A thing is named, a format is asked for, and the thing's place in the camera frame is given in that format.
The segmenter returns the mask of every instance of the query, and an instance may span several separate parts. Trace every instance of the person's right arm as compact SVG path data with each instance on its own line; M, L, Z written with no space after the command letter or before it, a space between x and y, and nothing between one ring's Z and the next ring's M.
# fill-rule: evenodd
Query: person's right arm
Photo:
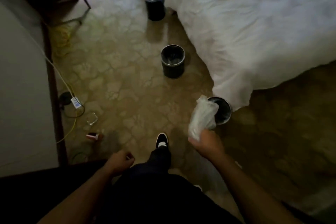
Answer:
M200 138L188 141L219 171L246 223L301 223L237 166L215 132L205 129Z

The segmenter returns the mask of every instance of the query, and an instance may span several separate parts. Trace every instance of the white label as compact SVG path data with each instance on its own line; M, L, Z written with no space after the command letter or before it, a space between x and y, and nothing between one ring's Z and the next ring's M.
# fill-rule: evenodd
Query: white label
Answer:
M71 99L71 102L72 102L73 106L74 106L76 109L82 107L82 105L79 103L79 100L78 100L77 97L73 97L73 98Z

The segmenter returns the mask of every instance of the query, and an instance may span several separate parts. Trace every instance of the white wall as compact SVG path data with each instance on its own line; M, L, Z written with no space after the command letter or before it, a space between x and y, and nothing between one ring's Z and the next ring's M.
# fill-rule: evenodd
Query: white wall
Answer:
M58 166L46 63L29 34L43 49L35 11L0 0L0 177Z

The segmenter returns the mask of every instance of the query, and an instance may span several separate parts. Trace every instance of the white shoelace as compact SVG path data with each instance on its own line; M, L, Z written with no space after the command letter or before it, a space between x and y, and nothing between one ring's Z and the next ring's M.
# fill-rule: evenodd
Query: white shoelace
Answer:
M159 145L157 147L159 148L160 146L167 146L166 142L159 142Z

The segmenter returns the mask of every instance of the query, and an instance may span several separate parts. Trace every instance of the clear plastic packaging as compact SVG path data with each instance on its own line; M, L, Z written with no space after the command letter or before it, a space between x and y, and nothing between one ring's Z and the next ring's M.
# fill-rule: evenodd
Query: clear plastic packaging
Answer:
M201 131L205 128L214 129L216 127L215 114L218 111L218 105L208 100L204 95L197 99L197 105L192 112L188 136L200 141Z

